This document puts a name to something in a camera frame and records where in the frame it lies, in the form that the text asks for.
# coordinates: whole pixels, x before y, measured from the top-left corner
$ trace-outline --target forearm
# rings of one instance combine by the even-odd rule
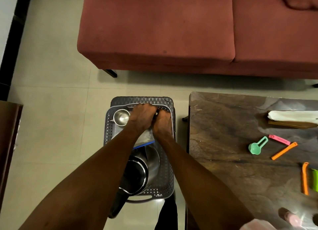
[[[253,219],[233,192],[187,154],[171,136],[158,139],[172,165],[188,208],[201,230],[239,229]]]
[[[137,138],[123,129],[58,184],[20,229],[103,229]]]

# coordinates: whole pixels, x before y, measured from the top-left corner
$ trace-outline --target tiled floor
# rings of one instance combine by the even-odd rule
[[[191,91],[318,99],[313,80],[117,71],[114,79],[77,52],[83,0],[31,0],[9,101],[24,104],[0,229],[23,223],[42,198],[103,145],[105,114],[116,96],[168,96],[177,142],[186,145]],[[179,229],[185,201],[176,184]],[[105,229],[154,229],[163,200],[125,204]]]

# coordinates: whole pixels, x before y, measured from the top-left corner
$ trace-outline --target hand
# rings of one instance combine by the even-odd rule
[[[171,114],[165,110],[160,110],[152,130],[156,139],[162,137],[172,137]]]
[[[137,104],[130,114],[126,127],[134,129],[139,135],[141,135],[151,126],[151,122],[156,111],[157,107],[149,103]]]

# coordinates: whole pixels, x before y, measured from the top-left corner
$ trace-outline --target black cloth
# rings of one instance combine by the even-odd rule
[[[178,212],[174,194],[165,199],[155,230],[178,230]]]

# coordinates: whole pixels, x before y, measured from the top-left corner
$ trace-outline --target person's left hand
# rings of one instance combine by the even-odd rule
[[[156,111],[157,107],[149,103],[137,104],[130,114],[126,127],[132,127],[139,135],[141,135],[151,126]]]

